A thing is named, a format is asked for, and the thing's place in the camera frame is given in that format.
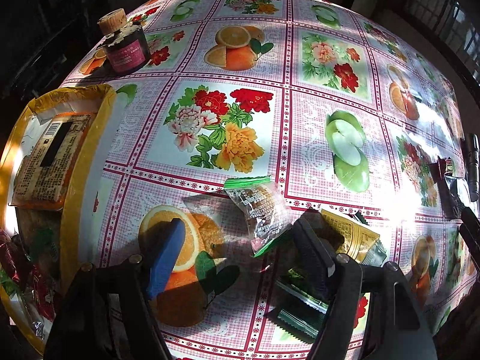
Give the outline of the clear green-edged snack packet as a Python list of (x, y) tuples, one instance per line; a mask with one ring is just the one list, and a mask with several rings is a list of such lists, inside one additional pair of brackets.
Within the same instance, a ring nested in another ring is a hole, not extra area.
[(229, 178), (224, 191), (244, 214), (254, 258), (272, 249), (291, 228), (290, 207), (270, 175)]

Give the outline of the dark foil snack packet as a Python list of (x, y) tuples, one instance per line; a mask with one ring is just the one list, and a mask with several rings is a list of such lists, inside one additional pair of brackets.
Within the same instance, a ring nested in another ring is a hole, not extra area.
[(440, 158), (429, 165), (433, 183), (437, 185), (443, 213), (447, 219), (460, 219), (462, 211), (472, 207), (470, 189), (464, 178), (453, 175), (450, 157)]

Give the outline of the yellow green snack packet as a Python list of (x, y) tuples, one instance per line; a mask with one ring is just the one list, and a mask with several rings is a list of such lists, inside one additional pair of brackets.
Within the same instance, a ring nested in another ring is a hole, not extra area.
[(386, 248), (380, 235), (359, 219), (353, 219), (337, 211), (321, 208), (320, 213), (326, 223), (343, 236), (344, 241), (336, 247), (338, 253), (347, 254), (357, 263), (381, 267), (386, 261)]

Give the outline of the dark green snack packet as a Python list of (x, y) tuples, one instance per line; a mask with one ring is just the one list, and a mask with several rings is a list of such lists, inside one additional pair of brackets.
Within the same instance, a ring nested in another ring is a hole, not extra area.
[(291, 268), (276, 279), (286, 295), (265, 317), (296, 339), (313, 344), (324, 329), (329, 303), (314, 297), (304, 271)]

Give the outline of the black flashlight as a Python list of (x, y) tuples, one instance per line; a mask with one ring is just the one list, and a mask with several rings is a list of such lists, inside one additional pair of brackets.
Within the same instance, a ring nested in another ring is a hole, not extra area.
[(476, 202), (479, 199), (479, 138), (476, 134), (465, 135), (463, 153), (470, 200)]

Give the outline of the red gold snack packet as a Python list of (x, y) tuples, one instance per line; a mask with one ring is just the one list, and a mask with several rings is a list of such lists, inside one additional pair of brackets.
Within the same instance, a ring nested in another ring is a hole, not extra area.
[(52, 322), (55, 318), (54, 290), (49, 276), (42, 273), (37, 264), (32, 266), (31, 284), (38, 313)]

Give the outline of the yellow edged cardboard box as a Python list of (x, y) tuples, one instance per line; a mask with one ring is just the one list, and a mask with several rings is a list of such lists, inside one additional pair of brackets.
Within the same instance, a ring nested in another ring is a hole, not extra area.
[(64, 87), (49, 91), (32, 99), (17, 119), (1, 155), (1, 224), (7, 226), (7, 209), (13, 181), (27, 153), (22, 140), (33, 122), (44, 124), (54, 115), (73, 112), (95, 112), (93, 126), (86, 135), (79, 158), (72, 170), (59, 230), (60, 274), (62, 289), (66, 292), (80, 264), (94, 260), (86, 246), (91, 232), (92, 219), (87, 211), (93, 207), (95, 193), (101, 180), (103, 165), (116, 135), (127, 99), (119, 97), (108, 84), (87, 87)]

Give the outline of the orange cracker package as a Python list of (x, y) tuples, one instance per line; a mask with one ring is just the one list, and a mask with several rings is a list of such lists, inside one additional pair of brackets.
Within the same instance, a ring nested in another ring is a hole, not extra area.
[(26, 156), (14, 181), (11, 205), (37, 211), (60, 211), (73, 168), (96, 114), (56, 115)]

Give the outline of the floral fruit print tablecloth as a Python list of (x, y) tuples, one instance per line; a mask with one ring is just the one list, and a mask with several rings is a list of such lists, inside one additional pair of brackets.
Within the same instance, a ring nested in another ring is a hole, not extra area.
[(185, 286), (160, 315), (177, 359), (305, 359), (308, 345), (271, 323), (286, 249), (254, 258), (230, 177), (271, 176), (293, 217), (361, 213), (411, 285), (432, 332), (476, 271), (443, 212), (430, 172), (465, 174), (452, 85), (421, 53), (351, 10), (322, 0), (151, 0), (131, 13), (151, 59), (125, 77), (92, 50), (67, 86), (133, 86), (103, 164), (86, 247), (103, 267), (138, 250), (147, 217), (187, 213), (202, 250), (240, 273), (205, 293), (188, 258)]

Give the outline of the dark red foil snack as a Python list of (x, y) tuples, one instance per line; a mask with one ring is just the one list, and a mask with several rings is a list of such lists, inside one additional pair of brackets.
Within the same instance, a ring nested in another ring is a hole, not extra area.
[(26, 289), (32, 264), (24, 253), (21, 244), (17, 244), (8, 234), (1, 230), (1, 268), (7, 276), (19, 287)]

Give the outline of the dark jar with cork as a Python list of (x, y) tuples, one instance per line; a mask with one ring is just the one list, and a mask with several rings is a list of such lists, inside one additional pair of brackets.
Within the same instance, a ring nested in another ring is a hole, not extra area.
[(151, 54), (142, 22), (128, 21), (123, 8), (102, 16), (97, 24), (105, 36), (102, 47), (115, 74), (131, 74), (150, 61)]

